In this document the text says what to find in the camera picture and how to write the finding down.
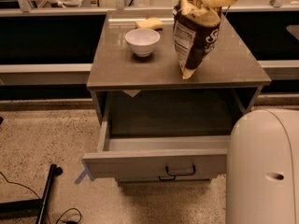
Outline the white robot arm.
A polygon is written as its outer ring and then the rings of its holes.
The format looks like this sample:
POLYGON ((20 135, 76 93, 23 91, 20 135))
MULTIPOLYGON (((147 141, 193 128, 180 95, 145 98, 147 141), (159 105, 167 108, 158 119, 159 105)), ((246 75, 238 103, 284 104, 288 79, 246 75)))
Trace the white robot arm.
POLYGON ((225 224, 299 224, 299 111, 243 116, 204 153, 226 173, 225 224))

